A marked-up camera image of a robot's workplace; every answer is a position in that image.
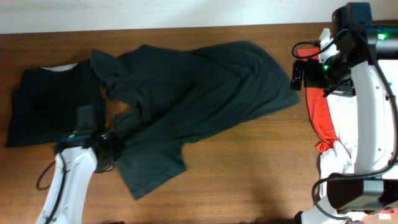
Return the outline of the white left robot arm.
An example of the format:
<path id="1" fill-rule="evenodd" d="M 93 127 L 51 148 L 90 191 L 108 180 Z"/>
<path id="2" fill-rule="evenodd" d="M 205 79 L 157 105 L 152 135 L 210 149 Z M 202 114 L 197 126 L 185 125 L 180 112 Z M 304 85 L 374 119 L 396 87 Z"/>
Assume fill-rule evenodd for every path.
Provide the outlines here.
<path id="1" fill-rule="evenodd" d="M 107 172 L 121 142 L 111 131 L 73 133 L 55 146 L 55 172 L 39 224 L 82 222 L 86 193 L 92 175 Z"/>

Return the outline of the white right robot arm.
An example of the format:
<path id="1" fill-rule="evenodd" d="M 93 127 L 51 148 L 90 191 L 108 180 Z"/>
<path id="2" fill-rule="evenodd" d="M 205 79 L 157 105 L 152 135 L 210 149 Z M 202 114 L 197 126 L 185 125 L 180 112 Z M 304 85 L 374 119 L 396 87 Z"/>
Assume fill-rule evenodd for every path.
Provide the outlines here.
<path id="1" fill-rule="evenodd" d="M 290 87 L 356 97 L 356 162 L 353 173 L 324 178 L 326 195 L 295 223 L 356 223 L 397 208 L 397 27 L 374 25 L 367 2 L 349 2 L 332 21 L 317 53 L 296 56 Z"/>

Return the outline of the dark green t-shirt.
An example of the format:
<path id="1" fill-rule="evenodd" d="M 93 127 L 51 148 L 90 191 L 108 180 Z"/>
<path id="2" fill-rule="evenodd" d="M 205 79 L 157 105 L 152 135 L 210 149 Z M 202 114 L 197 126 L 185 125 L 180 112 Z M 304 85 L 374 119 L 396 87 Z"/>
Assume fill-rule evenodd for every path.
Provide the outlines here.
<path id="1" fill-rule="evenodd" d="M 116 165 L 134 199 L 185 171 L 182 147 L 240 123 L 296 105 L 279 64 L 248 41 L 193 50 L 143 45 L 114 57 L 94 50 L 94 74 L 110 100 L 129 109 L 116 118 Z"/>

